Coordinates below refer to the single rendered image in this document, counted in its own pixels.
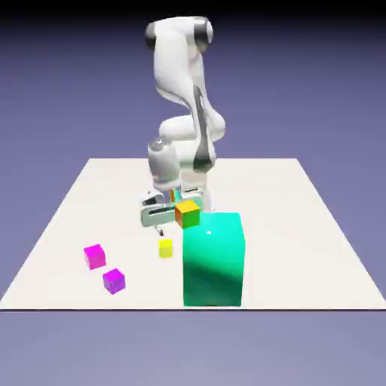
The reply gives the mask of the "small yellow cube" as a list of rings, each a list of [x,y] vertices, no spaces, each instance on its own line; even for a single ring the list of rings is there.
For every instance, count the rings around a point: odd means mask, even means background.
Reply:
[[[173,241],[171,238],[160,238],[158,240],[159,257],[162,259],[173,256]]]

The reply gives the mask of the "small purple cube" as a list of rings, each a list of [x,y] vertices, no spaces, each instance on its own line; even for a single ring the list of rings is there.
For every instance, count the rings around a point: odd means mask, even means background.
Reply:
[[[114,268],[103,275],[103,284],[107,291],[114,295],[126,287],[125,276],[117,268]]]

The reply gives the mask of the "small orange cube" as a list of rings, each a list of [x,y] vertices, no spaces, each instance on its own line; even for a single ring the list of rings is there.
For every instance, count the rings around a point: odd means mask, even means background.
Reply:
[[[200,207],[193,201],[179,202],[175,206],[175,220],[182,229],[199,225]]]

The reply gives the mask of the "large teal box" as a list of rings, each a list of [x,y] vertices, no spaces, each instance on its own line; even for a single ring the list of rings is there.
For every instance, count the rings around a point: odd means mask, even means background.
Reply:
[[[246,241],[239,213],[202,213],[183,231],[183,303],[241,306]]]

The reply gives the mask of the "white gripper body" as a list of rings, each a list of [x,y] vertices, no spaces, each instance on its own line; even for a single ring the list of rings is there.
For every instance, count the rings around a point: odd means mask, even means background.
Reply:
[[[175,220],[175,203],[145,205],[140,220],[143,227],[155,227]]]

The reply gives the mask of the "small magenta cube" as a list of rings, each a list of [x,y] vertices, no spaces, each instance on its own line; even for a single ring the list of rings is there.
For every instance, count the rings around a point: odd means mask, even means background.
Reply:
[[[106,254],[100,244],[84,248],[84,257],[90,270],[106,265]]]

